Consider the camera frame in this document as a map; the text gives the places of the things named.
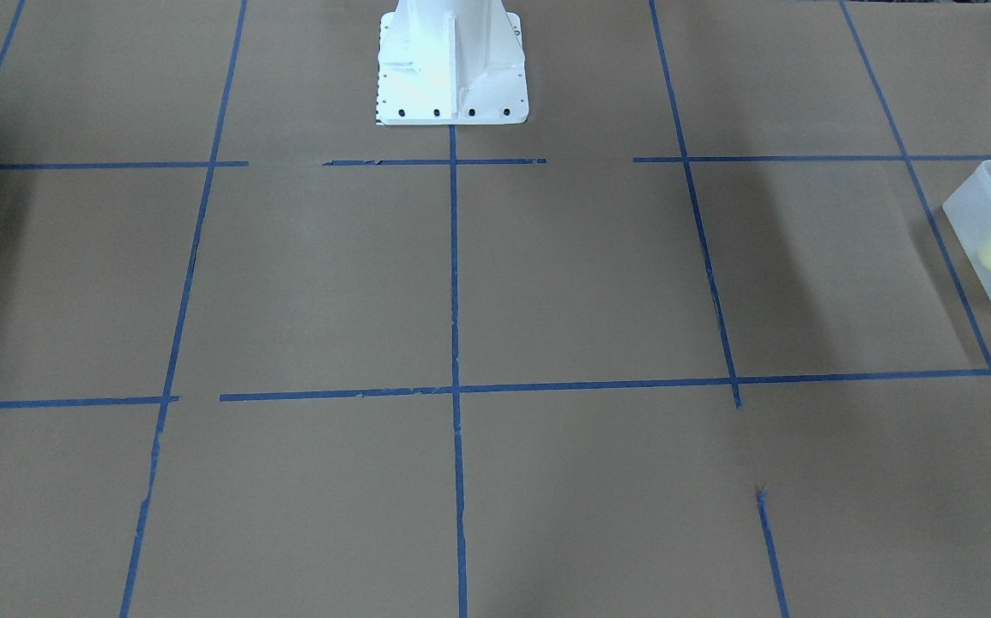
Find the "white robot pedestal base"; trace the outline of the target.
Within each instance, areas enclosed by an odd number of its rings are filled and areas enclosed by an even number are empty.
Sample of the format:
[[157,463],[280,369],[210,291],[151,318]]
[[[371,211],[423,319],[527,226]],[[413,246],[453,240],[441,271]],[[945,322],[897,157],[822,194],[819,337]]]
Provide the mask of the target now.
[[400,1],[380,17],[378,124],[519,124],[529,113],[523,25],[502,1]]

